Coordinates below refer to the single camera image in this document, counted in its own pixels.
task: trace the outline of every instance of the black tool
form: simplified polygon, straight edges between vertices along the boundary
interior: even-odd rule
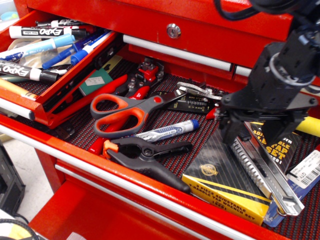
[[[103,155],[117,164],[189,194],[189,186],[157,160],[187,153],[192,147],[187,141],[154,145],[142,138],[127,137],[105,141]]]
[[[167,91],[155,91],[156,95],[164,95],[167,94]],[[207,98],[203,98],[200,96],[194,96],[191,94],[187,94],[180,99],[170,103],[167,105],[167,110],[193,113],[193,114],[208,114],[215,107],[215,102],[213,100],[209,100]]]

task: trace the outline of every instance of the box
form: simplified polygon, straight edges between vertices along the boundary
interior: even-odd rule
[[[296,152],[297,146],[300,142],[301,136],[292,132],[284,137],[278,143],[267,144],[264,134],[261,131],[261,122],[252,122],[251,128],[257,139],[265,146],[266,151],[270,154],[271,158],[277,163],[279,168],[285,173],[291,160]]]
[[[208,139],[182,180],[191,193],[208,203],[261,225],[270,200],[258,189],[217,129]]]

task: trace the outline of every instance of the floor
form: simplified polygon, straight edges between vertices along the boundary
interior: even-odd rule
[[[53,192],[33,147],[16,139],[5,141],[3,145],[26,185],[17,213],[31,221],[52,197]]]

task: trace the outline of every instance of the label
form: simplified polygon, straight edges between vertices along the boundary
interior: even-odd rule
[[[21,28],[22,36],[60,36],[64,34],[63,28],[32,28],[32,27],[23,27]]]
[[[314,150],[286,176],[305,189],[320,175],[320,151]]]
[[[105,81],[101,76],[89,77],[87,80],[85,80],[85,84],[87,86],[95,86],[95,85],[105,84]]]
[[[30,77],[30,70],[26,69],[23,66],[16,65],[14,63],[6,62],[3,64],[0,62],[0,73],[29,78]]]
[[[22,30],[21,35],[22,36],[38,36],[39,31],[38,30]]]

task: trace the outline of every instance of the yellow label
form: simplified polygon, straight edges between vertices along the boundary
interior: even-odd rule
[[[264,216],[267,214],[269,206],[266,204],[242,196],[212,189],[198,181],[196,177],[183,174],[182,180],[191,188],[192,194],[213,206],[237,215],[252,223],[261,225],[264,220]]]

